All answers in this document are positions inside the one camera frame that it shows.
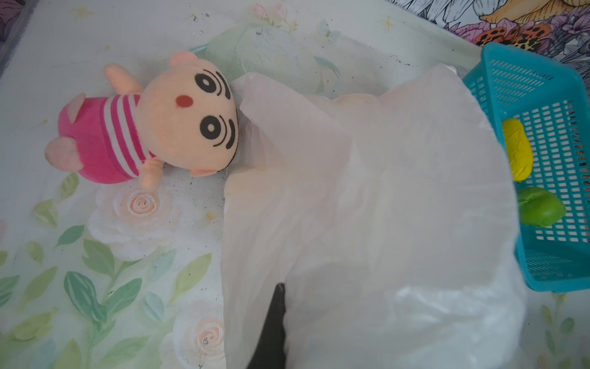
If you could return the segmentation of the green fruit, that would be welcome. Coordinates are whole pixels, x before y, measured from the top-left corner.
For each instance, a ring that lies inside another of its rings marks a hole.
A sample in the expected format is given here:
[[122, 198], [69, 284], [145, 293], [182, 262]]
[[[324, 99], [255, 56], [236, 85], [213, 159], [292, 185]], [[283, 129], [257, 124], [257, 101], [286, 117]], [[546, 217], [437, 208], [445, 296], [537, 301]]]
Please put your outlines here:
[[559, 197], [543, 188], [521, 188], [517, 192], [520, 223], [547, 228], [560, 221], [567, 209]]

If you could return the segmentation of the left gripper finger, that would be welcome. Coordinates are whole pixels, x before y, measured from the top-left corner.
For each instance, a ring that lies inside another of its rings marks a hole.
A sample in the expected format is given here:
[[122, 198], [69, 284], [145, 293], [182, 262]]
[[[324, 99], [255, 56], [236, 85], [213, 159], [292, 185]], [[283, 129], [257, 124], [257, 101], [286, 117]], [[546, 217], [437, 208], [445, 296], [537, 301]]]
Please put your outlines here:
[[270, 301], [258, 345], [247, 369], [285, 369], [285, 285], [277, 284]]

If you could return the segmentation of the yellow fruit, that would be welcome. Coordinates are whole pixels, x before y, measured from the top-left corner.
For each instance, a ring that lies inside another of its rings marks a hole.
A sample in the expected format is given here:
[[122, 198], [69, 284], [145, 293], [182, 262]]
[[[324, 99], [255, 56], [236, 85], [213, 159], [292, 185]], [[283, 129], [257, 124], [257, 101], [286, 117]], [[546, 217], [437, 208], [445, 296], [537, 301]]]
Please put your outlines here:
[[502, 131], [513, 180], [523, 182], [531, 175], [534, 163], [532, 146], [524, 125], [518, 119], [508, 118], [502, 122]]

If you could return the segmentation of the cartoon boy doll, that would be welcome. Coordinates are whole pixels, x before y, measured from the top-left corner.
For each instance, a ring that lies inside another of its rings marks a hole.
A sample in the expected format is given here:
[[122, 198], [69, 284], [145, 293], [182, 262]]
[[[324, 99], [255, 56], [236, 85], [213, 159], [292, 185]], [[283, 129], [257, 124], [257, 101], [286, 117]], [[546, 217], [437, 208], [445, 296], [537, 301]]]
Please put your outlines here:
[[165, 165], [206, 177], [234, 159], [238, 110], [227, 79], [212, 62], [179, 52], [146, 86], [119, 64], [105, 66], [104, 75], [114, 95], [80, 94], [60, 112], [58, 138], [45, 148], [52, 167], [99, 184], [136, 178], [154, 192]]

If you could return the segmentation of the teal plastic basket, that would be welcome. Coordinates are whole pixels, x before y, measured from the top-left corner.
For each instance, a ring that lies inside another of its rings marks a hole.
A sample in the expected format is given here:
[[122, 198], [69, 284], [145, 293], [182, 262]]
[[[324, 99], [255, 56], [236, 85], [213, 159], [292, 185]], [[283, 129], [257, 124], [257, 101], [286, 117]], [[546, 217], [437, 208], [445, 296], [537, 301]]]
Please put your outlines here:
[[523, 125], [533, 152], [521, 190], [543, 188], [567, 212], [547, 228], [521, 227], [516, 258], [526, 284], [537, 292], [589, 288], [589, 100], [575, 69], [512, 46], [490, 43], [464, 78], [502, 146], [502, 123]]

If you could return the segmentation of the white plastic bag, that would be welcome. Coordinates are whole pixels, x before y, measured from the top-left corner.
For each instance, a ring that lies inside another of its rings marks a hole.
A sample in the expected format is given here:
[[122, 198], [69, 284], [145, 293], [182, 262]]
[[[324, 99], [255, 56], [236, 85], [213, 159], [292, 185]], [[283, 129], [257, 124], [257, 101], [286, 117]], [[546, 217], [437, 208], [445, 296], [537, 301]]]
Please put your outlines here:
[[505, 152], [446, 65], [381, 96], [233, 82], [224, 189], [227, 367], [254, 356], [275, 287], [288, 368], [501, 368], [526, 310]]

